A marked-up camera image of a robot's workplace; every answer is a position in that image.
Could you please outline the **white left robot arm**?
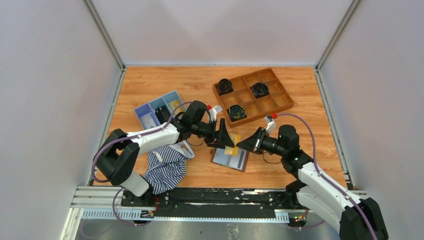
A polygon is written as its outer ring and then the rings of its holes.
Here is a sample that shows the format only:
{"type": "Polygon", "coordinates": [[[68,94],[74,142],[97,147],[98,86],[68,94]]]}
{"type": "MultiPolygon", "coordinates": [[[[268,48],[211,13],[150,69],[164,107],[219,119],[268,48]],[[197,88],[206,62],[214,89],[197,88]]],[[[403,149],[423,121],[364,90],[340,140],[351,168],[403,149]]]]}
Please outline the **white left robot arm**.
{"type": "Polygon", "coordinates": [[[201,101],[188,101],[186,105],[186,111],[170,116],[160,126],[138,132],[124,132],[120,128],[113,130],[93,158],[93,180],[100,182],[94,173],[100,170],[106,182],[131,192],[135,202],[146,207],[152,203],[153,193],[149,190],[150,184],[134,170],[139,155],[185,141],[192,135],[203,138],[211,148],[235,146],[225,119],[217,120],[216,114],[201,101]]]}

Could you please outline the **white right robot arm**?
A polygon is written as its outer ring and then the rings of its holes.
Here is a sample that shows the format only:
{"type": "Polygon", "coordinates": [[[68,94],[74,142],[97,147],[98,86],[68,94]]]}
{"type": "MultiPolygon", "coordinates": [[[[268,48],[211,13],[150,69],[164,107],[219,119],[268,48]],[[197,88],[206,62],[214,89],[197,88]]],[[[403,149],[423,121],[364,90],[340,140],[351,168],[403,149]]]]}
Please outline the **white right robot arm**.
{"type": "Polygon", "coordinates": [[[300,148],[300,137],[292,125],[282,125],[278,137],[259,127],[237,147],[251,153],[281,157],[283,168],[295,177],[286,186],[286,204],[292,209],[304,206],[331,225],[342,240],[387,240],[389,234],[379,204],[363,198],[330,178],[300,148]]]}

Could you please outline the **brown leather card holder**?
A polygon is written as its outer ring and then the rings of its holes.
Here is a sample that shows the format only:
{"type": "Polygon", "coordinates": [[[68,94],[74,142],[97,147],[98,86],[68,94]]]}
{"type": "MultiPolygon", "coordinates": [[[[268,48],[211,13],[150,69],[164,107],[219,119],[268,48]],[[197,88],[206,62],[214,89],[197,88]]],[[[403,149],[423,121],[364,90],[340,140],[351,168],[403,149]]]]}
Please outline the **brown leather card holder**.
{"type": "Polygon", "coordinates": [[[228,155],[225,154],[224,149],[216,148],[210,162],[239,172],[245,172],[248,159],[249,152],[244,149],[238,150],[237,155],[228,155]]]}

